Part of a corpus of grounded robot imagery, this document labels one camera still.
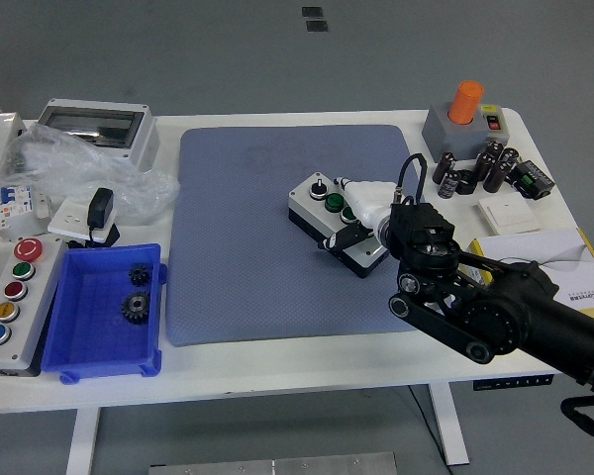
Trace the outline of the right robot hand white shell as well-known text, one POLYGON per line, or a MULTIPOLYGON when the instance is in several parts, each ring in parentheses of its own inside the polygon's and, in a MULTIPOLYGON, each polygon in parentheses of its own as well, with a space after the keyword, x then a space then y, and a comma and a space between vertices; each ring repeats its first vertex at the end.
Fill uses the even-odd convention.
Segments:
POLYGON ((356 222, 325 237, 318 243, 320 249, 341 251, 370 237, 386 245, 386 232, 390 220, 391 204, 397 185, 383 181, 353 181, 338 177, 344 197, 356 217, 356 222))

